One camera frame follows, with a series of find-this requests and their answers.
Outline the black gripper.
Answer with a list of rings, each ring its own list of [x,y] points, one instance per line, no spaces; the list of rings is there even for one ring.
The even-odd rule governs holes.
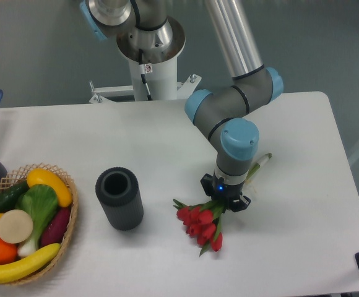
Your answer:
[[[212,200],[224,201],[227,209],[232,212],[246,210],[251,203],[249,197],[241,195],[243,183],[227,184],[223,178],[206,173],[201,179],[201,185],[206,196],[212,197]]]

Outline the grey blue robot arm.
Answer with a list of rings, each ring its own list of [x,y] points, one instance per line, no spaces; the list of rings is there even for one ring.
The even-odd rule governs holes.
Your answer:
[[[207,1],[231,87],[215,95],[190,90],[185,113],[217,151],[213,174],[201,179],[204,192],[232,212],[245,210],[250,199],[242,188],[257,152],[259,131],[246,116],[283,92],[279,73],[266,67],[240,1]],[[185,96],[177,81],[177,58],[185,45],[181,24],[167,14],[164,1],[82,1],[80,9],[94,35],[116,38],[127,59],[137,101]]]

